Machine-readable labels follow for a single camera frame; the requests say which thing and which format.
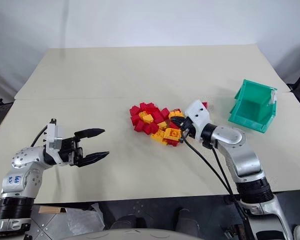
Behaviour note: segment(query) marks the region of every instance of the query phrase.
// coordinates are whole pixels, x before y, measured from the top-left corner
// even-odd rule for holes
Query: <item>white wall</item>
[[[300,0],[0,0],[0,97],[47,48],[257,43],[286,82],[300,74]]]

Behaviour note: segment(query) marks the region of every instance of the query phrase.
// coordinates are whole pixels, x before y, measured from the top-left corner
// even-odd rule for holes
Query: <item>black cable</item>
[[[228,190],[229,190],[228,192],[229,192],[229,194],[230,194],[230,197],[232,198],[232,201],[233,201],[233,203],[234,203],[234,205],[235,205],[235,207],[236,207],[236,209],[237,209],[237,211],[238,211],[240,217],[242,218],[242,220],[245,221],[245,220],[246,220],[245,212],[243,211],[242,207],[238,204],[238,202],[237,202],[237,200],[236,200],[236,197],[235,197],[235,195],[234,195],[234,192],[233,192],[232,189],[231,189],[231,186],[230,186],[230,184],[229,184],[229,181],[228,181],[228,178],[227,178],[227,176],[226,176],[226,174],[225,174],[225,171],[224,171],[223,167],[221,166],[221,163],[220,163],[219,157],[218,157],[218,155],[217,155],[217,152],[216,152],[216,150],[215,150],[214,148],[212,148],[212,152],[213,152],[213,154],[214,154],[214,157],[215,157],[215,159],[216,159],[216,162],[218,163],[218,166],[219,166],[220,171],[221,171],[221,173],[222,173],[222,175],[223,175],[223,178],[224,178],[224,180],[225,180],[225,183],[226,183],[226,185],[227,185],[227,187],[228,187]]]
[[[44,131],[47,129],[48,125],[46,125],[44,128],[42,128],[42,130],[38,133],[38,135],[35,137],[35,139],[33,140],[31,147],[35,146],[38,138],[40,138],[40,136],[44,133]]]
[[[187,144],[187,146],[189,148],[191,148],[204,162],[205,164],[208,165],[208,167],[212,170],[212,172],[218,177],[218,179],[220,180],[220,182],[223,184],[223,186],[225,187],[225,189],[229,192],[229,189],[227,187],[227,185],[225,184],[225,182],[223,181],[223,179],[221,178],[221,176],[219,175],[219,173],[217,173],[217,171],[214,169],[213,166],[211,166],[211,164],[204,158],[204,156],[202,156],[202,154],[200,152],[198,152],[197,149],[195,149],[188,141],[187,139],[185,138],[185,135],[184,133],[182,132],[181,133],[182,135],[182,139],[183,141],[185,142],[185,144]]]

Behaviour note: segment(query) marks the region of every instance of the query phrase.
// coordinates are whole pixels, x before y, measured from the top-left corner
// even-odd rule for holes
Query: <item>yellow lego brick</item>
[[[145,115],[148,115],[148,113],[146,113],[146,111],[142,111],[139,113],[139,117],[142,119]]]
[[[164,140],[165,132],[162,130],[158,130],[155,134],[151,134],[151,138],[163,145],[167,145],[167,141]]]
[[[169,119],[171,119],[172,117],[185,117],[184,114],[180,111],[171,111],[169,113]]]
[[[179,141],[179,139],[181,138],[181,130],[174,129],[174,128],[167,128],[164,132],[163,138],[174,140],[174,141]]]
[[[157,124],[159,126],[159,129],[165,130],[167,128],[167,123],[165,121],[160,122]]]
[[[154,121],[154,118],[150,115],[147,114],[145,116],[142,117],[142,120],[146,123],[146,124],[150,124]]]

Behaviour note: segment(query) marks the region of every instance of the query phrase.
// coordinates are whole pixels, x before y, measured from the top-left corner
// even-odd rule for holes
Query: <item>table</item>
[[[235,95],[248,79],[290,92],[257,45],[49,49],[17,100]]]
[[[160,108],[185,109],[199,98],[208,101],[216,125],[235,126],[246,131],[259,156],[273,191],[300,189],[300,104],[292,93],[278,94],[277,116],[265,134],[228,122],[234,94],[91,98],[17,99],[0,125],[1,181],[10,160],[29,146],[42,127],[56,118],[65,138],[87,128],[104,128],[101,135],[83,139],[84,154],[110,151],[103,160],[78,168],[53,167],[43,174],[36,203],[109,201],[226,194],[223,186],[186,145],[164,146],[145,134],[133,131],[129,108],[140,102],[154,102]],[[194,144],[217,167],[211,150]]]

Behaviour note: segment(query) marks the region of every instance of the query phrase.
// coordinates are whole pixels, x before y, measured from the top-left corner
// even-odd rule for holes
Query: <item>green plastic bin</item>
[[[277,89],[243,80],[229,121],[265,133],[276,116]]]

